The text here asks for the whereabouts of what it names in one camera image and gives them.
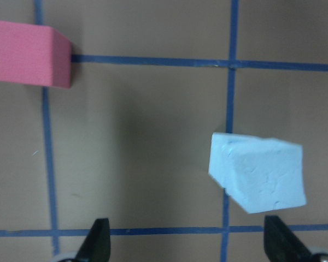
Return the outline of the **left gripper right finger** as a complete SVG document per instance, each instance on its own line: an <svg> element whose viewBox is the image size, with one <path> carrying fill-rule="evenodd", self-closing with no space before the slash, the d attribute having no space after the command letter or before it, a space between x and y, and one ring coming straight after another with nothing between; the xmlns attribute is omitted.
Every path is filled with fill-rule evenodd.
<svg viewBox="0 0 328 262"><path fill-rule="evenodd" d="M328 261L328 252L309 249L278 216L265 216L263 248L271 262Z"/></svg>

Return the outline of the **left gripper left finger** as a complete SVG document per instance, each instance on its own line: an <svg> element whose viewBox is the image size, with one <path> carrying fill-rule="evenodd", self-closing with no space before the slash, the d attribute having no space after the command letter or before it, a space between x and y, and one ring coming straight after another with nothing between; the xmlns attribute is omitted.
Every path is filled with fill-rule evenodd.
<svg viewBox="0 0 328 262"><path fill-rule="evenodd" d="M87 237L79 248L76 261L107 262L110 259L109 219L98 218L94 221Z"/></svg>

